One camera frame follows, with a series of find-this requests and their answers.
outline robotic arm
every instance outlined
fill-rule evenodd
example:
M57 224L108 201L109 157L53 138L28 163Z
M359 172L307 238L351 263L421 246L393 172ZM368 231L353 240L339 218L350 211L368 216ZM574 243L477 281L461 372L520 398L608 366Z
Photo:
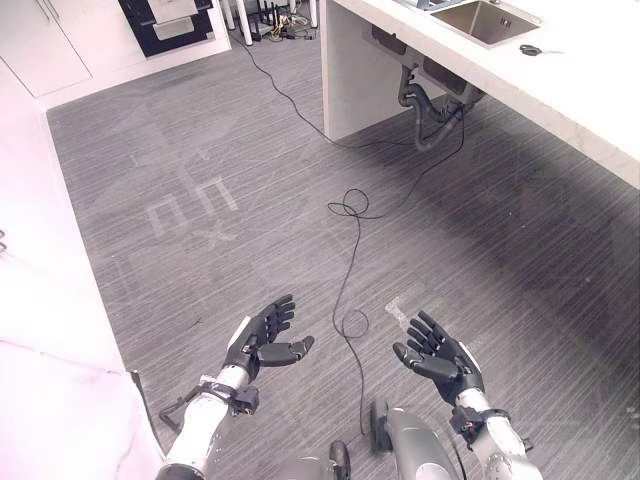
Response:
M207 461L219 452L229 420L252 415L258 408L258 389L249 384L260 367L279 367L301 360L313 337L295 343L273 343L290 327L295 303L285 295L253 317L245 317L227 347L222 370L216 377L203 375L199 384L161 416L179 431L156 480L204 480ZM173 423L168 413L188 402L184 425Z
M393 351L406 367L433 380L443 400L454 407L451 426L475 453L485 478L542 480L527 458L531 447L513 430L509 414L489 405L482 373L467 347L426 313L418 317L407 330L407 345L395 343Z

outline stainless steel sink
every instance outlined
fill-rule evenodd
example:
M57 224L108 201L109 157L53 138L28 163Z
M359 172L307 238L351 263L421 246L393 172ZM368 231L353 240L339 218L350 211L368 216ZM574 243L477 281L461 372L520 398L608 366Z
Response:
M486 45L531 31L540 23L536 17L496 0L464 3L432 16Z

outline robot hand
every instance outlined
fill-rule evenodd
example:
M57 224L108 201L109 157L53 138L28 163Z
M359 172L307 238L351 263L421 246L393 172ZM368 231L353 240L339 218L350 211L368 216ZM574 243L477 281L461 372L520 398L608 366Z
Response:
M313 345L313 337L295 343L273 343L280 332L291 327L296 308L292 300L292 295L285 295L257 315L246 317L229 342L223 366L242 367L249 374L249 381L253 381L261 366L280 367L301 360Z
M394 343L393 351L402 363L418 375L436 384L443 400L452 406L458 394L469 388L484 392L482 374L467 348L449 336L429 315L420 311L422 321L411 319L407 333L409 350L402 343Z

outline kitchen counter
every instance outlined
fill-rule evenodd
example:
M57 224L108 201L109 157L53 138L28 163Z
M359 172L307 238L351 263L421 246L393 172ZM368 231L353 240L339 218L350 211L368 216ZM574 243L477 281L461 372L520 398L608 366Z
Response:
M640 45L640 2L508 5L541 24L487 47L402 0L321 0L327 135L340 138L402 111L394 104L399 62L363 40L375 24L640 188L640 56L632 50ZM526 56L521 44L562 53Z

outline white cabinet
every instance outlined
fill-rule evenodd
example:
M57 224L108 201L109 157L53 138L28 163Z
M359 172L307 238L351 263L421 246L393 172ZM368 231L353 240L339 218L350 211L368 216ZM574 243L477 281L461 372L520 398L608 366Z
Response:
M91 78L45 1L0 1L0 57L34 97Z
M118 0L42 1L58 13L57 22L93 75L146 60Z

